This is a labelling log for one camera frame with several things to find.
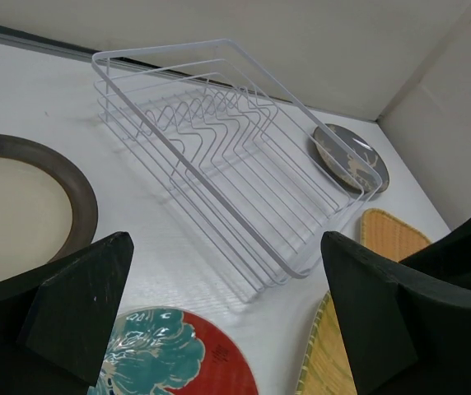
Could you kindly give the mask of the orange woven bamboo tray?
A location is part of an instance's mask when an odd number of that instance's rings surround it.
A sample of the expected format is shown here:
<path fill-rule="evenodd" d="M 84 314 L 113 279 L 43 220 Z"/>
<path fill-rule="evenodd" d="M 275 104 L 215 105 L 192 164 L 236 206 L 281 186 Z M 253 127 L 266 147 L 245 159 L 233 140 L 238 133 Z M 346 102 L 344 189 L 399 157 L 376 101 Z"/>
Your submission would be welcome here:
<path fill-rule="evenodd" d="M 422 232 L 379 208 L 370 208 L 361 215 L 360 240 L 364 247 L 395 262 L 431 244 Z"/>

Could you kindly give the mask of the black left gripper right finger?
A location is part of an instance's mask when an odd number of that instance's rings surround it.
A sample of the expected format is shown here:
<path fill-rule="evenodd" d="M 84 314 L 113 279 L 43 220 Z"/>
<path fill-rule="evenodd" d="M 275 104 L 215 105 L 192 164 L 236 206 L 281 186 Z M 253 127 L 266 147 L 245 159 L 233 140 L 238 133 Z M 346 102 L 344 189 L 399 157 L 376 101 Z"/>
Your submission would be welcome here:
<path fill-rule="evenodd" d="M 471 394 L 471 218 L 397 263 L 336 232 L 324 270 L 360 394 Z"/>

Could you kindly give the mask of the red teal floral plate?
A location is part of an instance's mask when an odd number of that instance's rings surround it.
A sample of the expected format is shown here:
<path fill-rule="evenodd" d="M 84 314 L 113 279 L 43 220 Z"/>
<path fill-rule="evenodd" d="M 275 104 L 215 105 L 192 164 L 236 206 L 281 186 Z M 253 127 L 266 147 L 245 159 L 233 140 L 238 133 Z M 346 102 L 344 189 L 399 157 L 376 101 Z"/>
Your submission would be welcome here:
<path fill-rule="evenodd" d="M 152 307 L 120 314 L 90 394 L 256 394 L 240 348 L 189 311 Z"/>

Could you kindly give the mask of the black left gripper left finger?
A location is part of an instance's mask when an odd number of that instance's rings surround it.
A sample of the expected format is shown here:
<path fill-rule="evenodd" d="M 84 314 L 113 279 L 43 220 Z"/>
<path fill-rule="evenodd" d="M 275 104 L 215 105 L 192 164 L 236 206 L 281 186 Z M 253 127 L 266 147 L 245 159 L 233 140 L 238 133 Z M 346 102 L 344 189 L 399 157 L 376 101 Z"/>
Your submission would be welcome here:
<path fill-rule="evenodd" d="M 0 387 L 96 384 L 133 251 L 116 232 L 0 281 Z"/>

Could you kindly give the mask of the yellow green woven tray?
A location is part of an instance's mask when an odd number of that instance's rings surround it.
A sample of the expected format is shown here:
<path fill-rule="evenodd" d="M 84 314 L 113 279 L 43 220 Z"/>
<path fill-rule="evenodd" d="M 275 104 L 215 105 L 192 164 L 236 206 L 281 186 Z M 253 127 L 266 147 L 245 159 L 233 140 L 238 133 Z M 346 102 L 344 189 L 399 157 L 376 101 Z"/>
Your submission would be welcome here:
<path fill-rule="evenodd" d="M 333 299 L 328 291 L 311 326 L 295 394 L 356 394 Z"/>

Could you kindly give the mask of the brown rimmed cream plate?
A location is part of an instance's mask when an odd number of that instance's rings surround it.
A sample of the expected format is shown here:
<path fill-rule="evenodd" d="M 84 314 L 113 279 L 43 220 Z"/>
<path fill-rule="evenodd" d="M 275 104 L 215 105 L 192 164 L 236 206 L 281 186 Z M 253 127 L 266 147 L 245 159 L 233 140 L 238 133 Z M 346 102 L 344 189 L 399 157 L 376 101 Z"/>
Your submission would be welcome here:
<path fill-rule="evenodd" d="M 57 151 L 0 134 L 0 281 L 89 245 L 98 223 L 86 176 Z"/>

